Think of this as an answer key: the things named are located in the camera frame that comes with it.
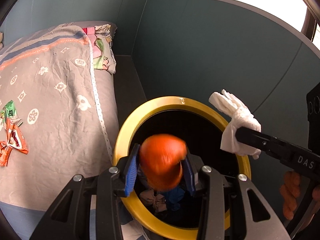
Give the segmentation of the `person's right hand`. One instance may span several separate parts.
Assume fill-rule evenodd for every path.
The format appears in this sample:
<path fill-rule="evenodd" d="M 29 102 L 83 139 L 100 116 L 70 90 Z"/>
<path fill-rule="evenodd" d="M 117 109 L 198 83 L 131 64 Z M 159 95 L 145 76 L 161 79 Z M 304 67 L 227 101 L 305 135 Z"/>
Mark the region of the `person's right hand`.
<path fill-rule="evenodd" d="M 293 219 L 293 212 L 297 208 L 297 198 L 300 196 L 300 181 L 301 177 L 295 171 L 288 171 L 284 174 L 284 184 L 280 187 L 280 194 L 284 199 L 283 215 L 288 220 Z M 311 211 L 311 215 L 306 219 L 306 225 L 312 221 L 315 213 L 319 210 L 319 186 L 313 190 L 312 197 L 316 205 Z"/>

